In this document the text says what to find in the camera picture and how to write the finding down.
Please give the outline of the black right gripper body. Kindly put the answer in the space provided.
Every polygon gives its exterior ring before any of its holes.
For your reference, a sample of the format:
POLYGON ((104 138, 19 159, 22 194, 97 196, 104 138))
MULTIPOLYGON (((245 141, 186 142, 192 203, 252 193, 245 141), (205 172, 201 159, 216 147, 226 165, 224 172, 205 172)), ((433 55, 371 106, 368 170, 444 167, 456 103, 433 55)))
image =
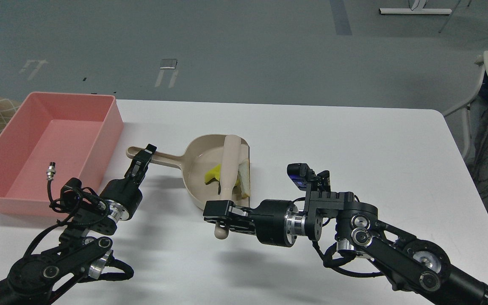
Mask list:
POLYGON ((293 201, 263 200, 250 218, 262 244, 292 247, 298 236, 305 236, 305 213, 293 201))

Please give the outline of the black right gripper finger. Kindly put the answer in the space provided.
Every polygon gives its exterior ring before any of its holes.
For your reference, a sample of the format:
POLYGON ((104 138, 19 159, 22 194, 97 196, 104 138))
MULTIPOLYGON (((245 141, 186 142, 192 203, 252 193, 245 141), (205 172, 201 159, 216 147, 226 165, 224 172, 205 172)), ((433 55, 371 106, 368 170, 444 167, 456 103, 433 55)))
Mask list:
POLYGON ((215 224, 215 236, 228 236, 229 232, 254 234, 252 208, 236 206, 231 200, 211 200, 205 204, 205 222, 215 224))

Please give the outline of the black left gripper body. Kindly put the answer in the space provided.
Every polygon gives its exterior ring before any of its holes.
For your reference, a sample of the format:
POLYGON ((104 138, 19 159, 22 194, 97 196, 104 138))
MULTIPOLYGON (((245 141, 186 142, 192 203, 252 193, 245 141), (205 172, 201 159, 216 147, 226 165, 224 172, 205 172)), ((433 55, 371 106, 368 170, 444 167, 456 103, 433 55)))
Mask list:
POLYGON ((120 204, 123 207, 123 218, 121 220, 130 220, 143 199, 140 186, 141 181, 136 181, 133 178, 114 179, 107 183, 100 197, 120 204))

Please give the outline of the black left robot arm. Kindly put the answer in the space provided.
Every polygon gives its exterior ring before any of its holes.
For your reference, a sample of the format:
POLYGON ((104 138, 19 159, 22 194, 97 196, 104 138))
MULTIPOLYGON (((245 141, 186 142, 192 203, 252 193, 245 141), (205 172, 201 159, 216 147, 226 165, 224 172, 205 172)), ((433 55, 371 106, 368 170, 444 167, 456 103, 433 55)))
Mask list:
POLYGON ((157 147, 147 145, 132 158, 121 179, 107 183, 97 194, 78 178, 52 196, 55 162, 47 169, 47 195, 53 211, 64 220, 46 228, 0 280, 0 305, 50 305, 78 283, 124 281, 133 268, 114 258, 111 235, 119 221, 130 220, 143 195, 139 189, 157 147))

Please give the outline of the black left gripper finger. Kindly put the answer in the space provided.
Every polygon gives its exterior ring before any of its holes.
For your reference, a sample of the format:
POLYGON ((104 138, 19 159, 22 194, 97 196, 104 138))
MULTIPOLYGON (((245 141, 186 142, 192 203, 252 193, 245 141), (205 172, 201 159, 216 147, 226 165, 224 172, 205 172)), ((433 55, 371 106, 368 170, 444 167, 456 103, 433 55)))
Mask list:
POLYGON ((126 154, 132 161, 125 173, 125 179, 134 185, 140 185, 144 180, 148 166, 156 151, 157 147, 151 144, 148 144, 145 148, 128 147, 126 154))

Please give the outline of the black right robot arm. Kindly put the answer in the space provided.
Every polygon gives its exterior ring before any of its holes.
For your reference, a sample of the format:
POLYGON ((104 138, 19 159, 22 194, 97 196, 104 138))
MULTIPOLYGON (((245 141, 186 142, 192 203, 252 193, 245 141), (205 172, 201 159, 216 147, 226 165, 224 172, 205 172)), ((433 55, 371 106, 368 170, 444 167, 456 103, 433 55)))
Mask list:
POLYGON ((204 220, 277 247, 308 237, 324 267, 357 278, 385 276, 393 290, 435 305, 488 305, 487 284, 454 266, 439 245, 379 220, 378 209, 354 193, 331 191, 328 171, 289 164, 287 175, 305 192, 302 210, 287 200, 263 200, 256 208, 215 200, 207 201, 204 220))

